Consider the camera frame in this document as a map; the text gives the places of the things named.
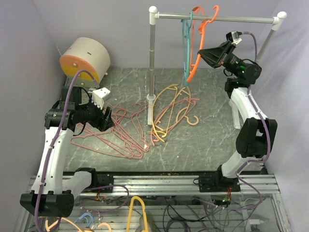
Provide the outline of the orange plastic hanger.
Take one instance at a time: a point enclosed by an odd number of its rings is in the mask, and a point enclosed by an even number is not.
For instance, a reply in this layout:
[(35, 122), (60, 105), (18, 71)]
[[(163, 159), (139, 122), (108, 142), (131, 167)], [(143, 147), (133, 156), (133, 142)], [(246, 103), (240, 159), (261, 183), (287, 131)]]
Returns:
[[(214, 5), (212, 9), (215, 11), (214, 15), (211, 16), (210, 19), (202, 20), (202, 22), (200, 23), (200, 25), (198, 27), (198, 32), (200, 34), (199, 49), (204, 48), (204, 42), (205, 42), (206, 27), (207, 27), (207, 25), (211, 24), (217, 18), (218, 14), (219, 14), (219, 11), (220, 11), (219, 5)], [(201, 6), (194, 7), (191, 10), (191, 12), (193, 12), (193, 15), (198, 15), (199, 13), (201, 13), (201, 16), (205, 15), (205, 10)], [(191, 49), (190, 49), (190, 51), (191, 51), (191, 56), (190, 56), (190, 75), (189, 75), (189, 77), (187, 79), (188, 82), (191, 82), (192, 79), (194, 78), (194, 76), (195, 76), (195, 74), (197, 72), (200, 60), (201, 60), (201, 55), (197, 55), (197, 58), (196, 58), (195, 62), (193, 60), (193, 52), (194, 52), (194, 45), (195, 45), (195, 42), (194, 42), (194, 39), (195, 39), (195, 28), (196, 28), (196, 19), (194, 19), (194, 17), (193, 17), (193, 24), (192, 24), (192, 27), (191, 27), (191, 30), (190, 30), (190, 37), (191, 37)]]

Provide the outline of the teal plastic hanger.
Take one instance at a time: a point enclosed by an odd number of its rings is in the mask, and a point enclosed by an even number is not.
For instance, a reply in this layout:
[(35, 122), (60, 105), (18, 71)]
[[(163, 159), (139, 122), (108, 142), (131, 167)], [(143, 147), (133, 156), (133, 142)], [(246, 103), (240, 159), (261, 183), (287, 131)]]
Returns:
[(182, 43), (183, 43), (183, 70), (184, 86), (188, 86), (188, 77), (190, 75), (190, 56), (191, 56), (191, 37), (190, 30), (193, 24), (193, 12), (189, 13), (189, 20), (181, 19), (182, 24)]

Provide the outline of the peach plastic hanger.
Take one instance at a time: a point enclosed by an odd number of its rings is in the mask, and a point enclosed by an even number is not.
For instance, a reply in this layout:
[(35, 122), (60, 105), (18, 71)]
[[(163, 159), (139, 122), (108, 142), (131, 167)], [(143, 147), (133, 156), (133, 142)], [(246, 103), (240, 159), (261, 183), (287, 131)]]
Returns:
[(152, 120), (152, 128), (149, 131), (152, 143), (165, 141), (168, 133), (174, 129), (183, 119), (191, 126), (199, 123), (198, 116), (194, 115), (191, 120), (188, 113), (196, 106), (199, 98), (193, 98), (190, 88), (183, 87), (178, 89), (177, 85), (170, 85), (163, 89), (159, 94), (171, 90), (175, 92), (174, 98), (168, 106)]

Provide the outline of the pink plastic hanger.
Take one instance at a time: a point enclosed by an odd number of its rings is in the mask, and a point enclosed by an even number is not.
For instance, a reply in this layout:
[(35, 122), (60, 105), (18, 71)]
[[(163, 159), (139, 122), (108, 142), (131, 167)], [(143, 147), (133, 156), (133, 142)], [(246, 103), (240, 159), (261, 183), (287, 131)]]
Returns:
[[(196, 115), (189, 116), (189, 113), (196, 106), (200, 98), (186, 98), (175, 102), (171, 122), (169, 126), (168, 134), (183, 120), (190, 126), (196, 126), (199, 123), (199, 117)], [(168, 122), (169, 113), (171, 112), (171, 104), (169, 110), (165, 113), (162, 119), (159, 121), (158, 128), (165, 128)], [(155, 136), (151, 137), (152, 129), (150, 130), (151, 144), (155, 146), (155, 143), (160, 142)]]

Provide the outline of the yellow plastic hanger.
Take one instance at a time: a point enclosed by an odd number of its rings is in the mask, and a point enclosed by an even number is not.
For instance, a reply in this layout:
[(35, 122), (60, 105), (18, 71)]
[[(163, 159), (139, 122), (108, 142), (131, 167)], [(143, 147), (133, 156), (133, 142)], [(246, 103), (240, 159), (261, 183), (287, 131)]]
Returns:
[[(158, 95), (156, 96), (153, 105), (152, 105), (152, 111), (151, 111), (151, 117), (152, 117), (152, 132), (151, 137), (155, 136), (158, 141), (165, 142), (165, 138), (169, 131), (169, 126), (171, 122), (171, 117), (173, 114), (173, 109), (175, 105), (175, 101), (178, 96), (178, 84), (172, 84), (164, 88)], [(158, 107), (162, 107), (161, 111), (158, 113), (157, 116), (154, 116), (155, 114), (155, 107), (156, 104), (159, 103)], [(162, 117), (165, 115), (165, 113), (169, 110), (171, 104), (171, 112), (169, 113), (168, 122), (165, 128), (158, 128), (159, 121), (162, 119)]]

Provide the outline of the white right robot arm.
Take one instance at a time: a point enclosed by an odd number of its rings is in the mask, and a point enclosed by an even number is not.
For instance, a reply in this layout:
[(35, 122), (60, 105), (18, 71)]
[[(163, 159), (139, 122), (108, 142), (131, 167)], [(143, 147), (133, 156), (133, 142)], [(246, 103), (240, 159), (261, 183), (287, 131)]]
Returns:
[(215, 172), (199, 179), (201, 192), (239, 191), (238, 174), (250, 163), (261, 163), (269, 157), (278, 124), (258, 107), (251, 92), (262, 68), (253, 60), (233, 54), (235, 45), (226, 41), (215, 48), (200, 49), (198, 54), (212, 68), (224, 67), (227, 76), (225, 92), (229, 97), (235, 128), (239, 129), (236, 150)]

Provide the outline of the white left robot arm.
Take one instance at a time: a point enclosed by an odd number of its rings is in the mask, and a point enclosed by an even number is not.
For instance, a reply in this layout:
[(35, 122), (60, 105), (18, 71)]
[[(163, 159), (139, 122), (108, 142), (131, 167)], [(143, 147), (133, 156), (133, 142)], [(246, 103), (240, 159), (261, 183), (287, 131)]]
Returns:
[(34, 216), (68, 217), (84, 189), (93, 192), (98, 188), (95, 168), (78, 168), (70, 179), (63, 179), (63, 171), (77, 124), (89, 124), (99, 131), (114, 126), (111, 108), (103, 106), (111, 92), (105, 87), (94, 88), (88, 93), (89, 101), (83, 104), (84, 88), (73, 87), (67, 101), (68, 90), (63, 87), (60, 100), (45, 114), (45, 145), (39, 171), (30, 193), (20, 198), (20, 204)]

